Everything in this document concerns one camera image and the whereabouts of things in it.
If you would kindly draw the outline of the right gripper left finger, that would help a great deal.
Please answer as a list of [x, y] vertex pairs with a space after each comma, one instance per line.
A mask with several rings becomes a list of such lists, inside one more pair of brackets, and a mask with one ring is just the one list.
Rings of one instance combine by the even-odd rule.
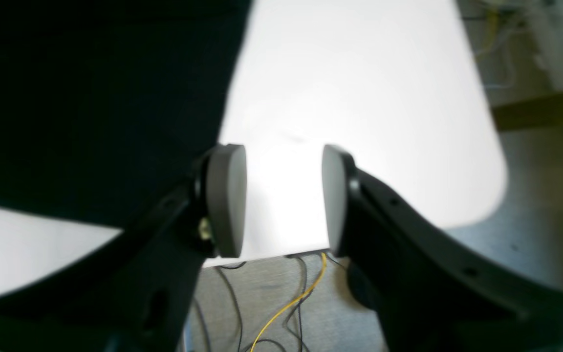
[[99, 249], [0, 295], [0, 352], [174, 352], [208, 258], [239, 258], [243, 145], [210, 149]]

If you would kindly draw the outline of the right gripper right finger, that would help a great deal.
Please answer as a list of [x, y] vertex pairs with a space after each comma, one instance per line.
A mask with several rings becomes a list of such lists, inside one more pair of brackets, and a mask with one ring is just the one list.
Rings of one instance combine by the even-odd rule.
[[326, 145], [330, 250], [348, 258], [391, 352], [563, 350], [563, 291], [484, 258]]

